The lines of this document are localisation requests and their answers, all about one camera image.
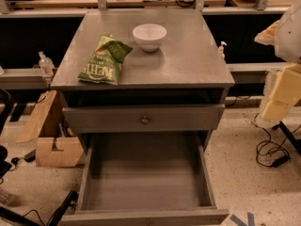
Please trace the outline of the cream ribbed gripper finger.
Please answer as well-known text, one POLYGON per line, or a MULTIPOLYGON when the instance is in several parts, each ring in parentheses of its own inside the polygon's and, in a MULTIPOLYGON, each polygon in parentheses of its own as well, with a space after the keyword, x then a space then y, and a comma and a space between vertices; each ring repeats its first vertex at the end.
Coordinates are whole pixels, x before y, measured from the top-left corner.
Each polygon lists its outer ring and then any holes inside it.
POLYGON ((263 45, 274 45, 276 32, 278 27, 278 21, 275 21, 269 25, 266 29, 260 32, 254 39, 255 42, 263 45))

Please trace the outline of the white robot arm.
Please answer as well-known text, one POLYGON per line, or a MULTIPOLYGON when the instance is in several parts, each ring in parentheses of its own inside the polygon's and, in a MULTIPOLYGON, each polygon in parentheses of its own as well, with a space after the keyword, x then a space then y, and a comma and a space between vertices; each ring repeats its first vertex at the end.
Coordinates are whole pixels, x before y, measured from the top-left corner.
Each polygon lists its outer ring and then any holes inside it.
POLYGON ((273 45, 275 55, 286 62, 277 72, 272 89, 264 96, 262 121, 278 123, 301 101, 301 0, 296 0, 281 18, 254 39, 273 45))

